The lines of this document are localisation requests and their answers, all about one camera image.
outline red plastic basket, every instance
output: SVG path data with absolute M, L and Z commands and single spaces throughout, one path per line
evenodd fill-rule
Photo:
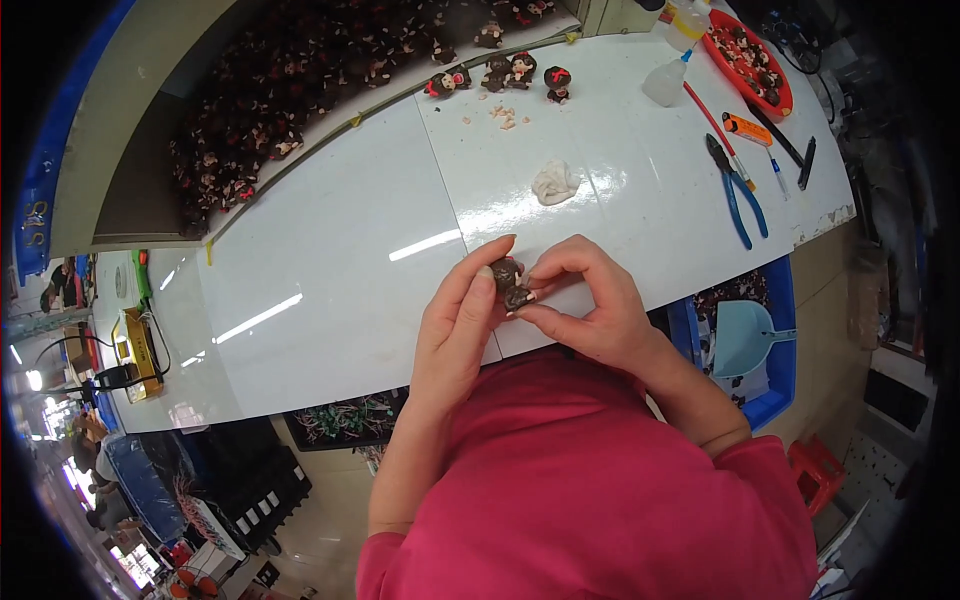
M 777 88 L 777 92 L 780 94 L 780 103 L 777 106 L 771 105 L 769 102 L 757 96 L 750 86 L 744 81 L 743 77 L 737 73 L 727 61 L 723 58 L 723 55 L 720 54 L 720 51 L 713 45 L 713 41 L 710 39 L 709 34 L 704 34 L 703 44 L 707 48 L 707 54 L 717 63 L 717 67 L 720 69 L 720 72 L 730 80 L 730 83 L 733 84 L 733 87 L 736 87 L 736 90 L 744 97 L 747 102 L 752 102 L 758 107 L 762 108 L 763 111 L 770 117 L 770 120 L 774 123 L 779 123 L 783 120 L 784 117 L 790 114 L 793 111 L 793 92 L 790 91 L 790 82 L 787 81 L 786 76 L 783 74 L 783 69 L 780 68 L 780 64 L 777 62 L 777 59 L 774 57 L 774 54 L 770 52 L 770 49 L 767 48 L 766 44 L 760 41 L 760 38 L 756 34 L 750 31 L 746 25 L 736 20 L 729 14 L 726 14 L 723 11 L 718 11 L 716 9 L 710 11 L 710 24 L 713 27 L 723 27 L 725 29 L 733 29 L 734 27 L 742 27 L 743 31 L 747 33 L 747 40 L 753 44 L 759 44 L 763 46 L 766 50 L 767 56 L 770 57 L 770 63 L 767 65 L 768 69 L 772 69 L 775 73 L 780 75 L 783 78 L 783 87 Z

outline glue bottle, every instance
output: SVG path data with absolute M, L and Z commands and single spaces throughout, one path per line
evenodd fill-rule
M 670 29 L 663 36 L 678 52 L 686 52 L 704 36 L 710 26 L 710 5 L 705 0 L 694 0 L 677 6 Z
M 686 62 L 690 60 L 692 52 L 687 50 L 680 58 L 650 71 L 647 78 L 643 80 L 643 85 L 640 86 L 643 93 L 662 107 L 669 107 L 676 102 L 677 97 L 684 90 Z

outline red plastic stool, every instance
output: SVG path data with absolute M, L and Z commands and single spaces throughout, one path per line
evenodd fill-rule
M 790 458 L 797 487 L 813 518 L 840 490 L 847 472 L 815 435 L 810 438 L 809 444 L 801 444 L 799 440 L 792 443 L 786 455 Z

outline toy factory workbench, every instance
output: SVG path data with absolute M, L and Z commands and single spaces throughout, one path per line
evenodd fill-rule
M 189 362 L 201 351 L 208 359 L 181 369 L 190 371 L 183 381 L 197 381 L 206 369 L 210 382 L 229 386 L 216 408 L 206 393 L 197 392 L 194 402 L 190 386 L 178 386 L 175 365 L 168 385 L 179 391 L 170 399 L 118 407 L 127 413 L 128 431 L 196 424 L 174 420 L 167 409 L 175 404 L 180 414 L 194 405 L 197 422 L 215 422 L 408 384 L 422 308 L 466 252 L 503 233 L 517 234 L 512 254 L 527 265 L 583 233 L 631 272 L 653 309 L 784 256 L 850 220 L 852 193 L 827 118 L 805 76 L 781 61 L 794 108 L 779 127 L 799 148 L 815 136 L 816 157 L 801 191 L 799 168 L 773 145 L 789 186 L 785 201 L 764 149 L 730 136 L 756 183 L 770 231 L 760 237 L 737 191 L 754 244 L 744 248 L 707 153 L 708 121 L 685 94 L 662 108 L 640 91 L 647 73 L 677 57 L 663 40 L 664 28 L 658 23 L 649 34 L 531 50 L 538 71 L 529 90 L 489 93 L 479 86 L 481 65 L 470 69 L 471 89 L 402 98 L 274 182 L 218 236 L 211 265 L 204 249 L 159 253 L 161 264 L 189 261 L 192 275 L 177 277 L 184 283 L 193 277 L 199 288 L 178 287 L 174 279 L 155 297 L 174 362 Z M 702 45 L 694 48 L 686 81 L 714 118 L 724 111 L 749 115 Z M 542 72 L 553 65 L 572 75 L 570 100 L 562 106 L 546 100 Z M 498 105 L 514 109 L 515 127 L 501 129 L 503 118 L 491 116 Z M 582 183 L 574 197 L 544 206 L 531 183 L 551 158 L 565 161 Z M 158 289 L 168 268 L 151 268 Z M 218 342 L 285 301 L 283 316 L 258 325 L 256 335 Z M 583 283 L 545 302 L 578 316 L 592 308 Z M 203 327 L 190 325 L 198 319 Z M 526 323 L 507 323 L 494 332 L 484 361 L 548 343 Z M 311 386 L 309 397 L 297 393 L 305 372 L 323 382 Z

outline dustpan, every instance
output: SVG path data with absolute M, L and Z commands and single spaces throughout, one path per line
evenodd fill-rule
M 717 304 L 713 376 L 729 378 L 745 375 L 763 364 L 773 344 L 796 339 L 796 329 L 776 331 L 770 313 L 758 302 L 720 302 Z

